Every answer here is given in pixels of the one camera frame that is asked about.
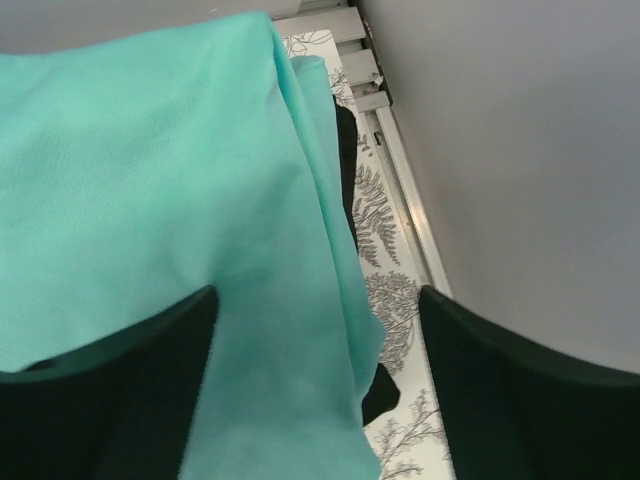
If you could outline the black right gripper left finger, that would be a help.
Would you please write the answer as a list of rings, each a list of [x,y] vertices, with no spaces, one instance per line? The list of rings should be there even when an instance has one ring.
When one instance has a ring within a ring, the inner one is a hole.
[[[217,313],[206,286],[107,337],[2,373],[2,478],[177,478]]]

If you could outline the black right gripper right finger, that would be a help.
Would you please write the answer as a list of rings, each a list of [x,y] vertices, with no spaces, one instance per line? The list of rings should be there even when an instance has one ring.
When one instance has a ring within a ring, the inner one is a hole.
[[[638,374],[528,340],[431,286],[419,315],[456,478],[638,478]]]

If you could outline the teal t shirt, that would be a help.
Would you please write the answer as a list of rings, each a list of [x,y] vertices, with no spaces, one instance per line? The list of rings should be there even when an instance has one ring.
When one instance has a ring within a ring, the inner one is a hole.
[[[183,479],[375,479],[324,61],[243,13],[1,58],[1,366],[220,301]]]

